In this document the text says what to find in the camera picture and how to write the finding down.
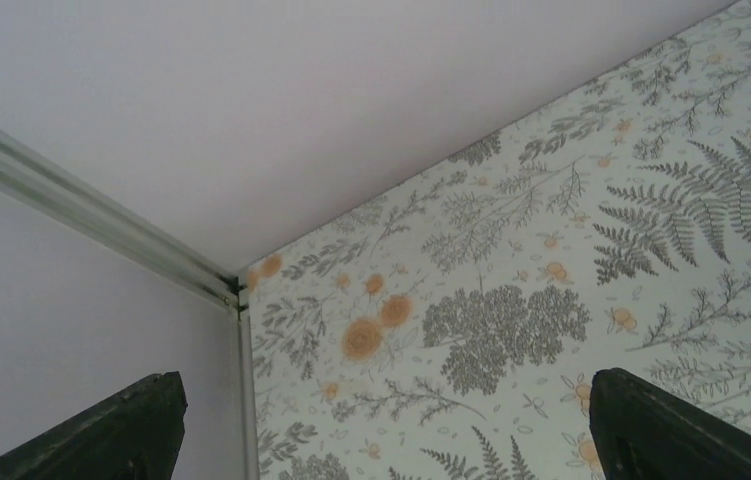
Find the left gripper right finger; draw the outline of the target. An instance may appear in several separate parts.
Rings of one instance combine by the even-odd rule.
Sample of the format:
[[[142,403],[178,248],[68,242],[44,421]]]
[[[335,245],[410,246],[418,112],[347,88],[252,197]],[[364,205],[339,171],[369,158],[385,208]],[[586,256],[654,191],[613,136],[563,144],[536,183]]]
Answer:
[[[751,435],[621,368],[595,373],[589,428],[607,479],[751,479]]]

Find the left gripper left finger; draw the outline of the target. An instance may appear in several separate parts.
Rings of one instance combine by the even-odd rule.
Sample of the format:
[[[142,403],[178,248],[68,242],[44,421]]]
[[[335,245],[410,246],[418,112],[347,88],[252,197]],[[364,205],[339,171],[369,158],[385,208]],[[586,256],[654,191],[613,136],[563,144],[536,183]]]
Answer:
[[[0,456],[0,479],[170,479],[188,407],[178,371],[146,376]]]

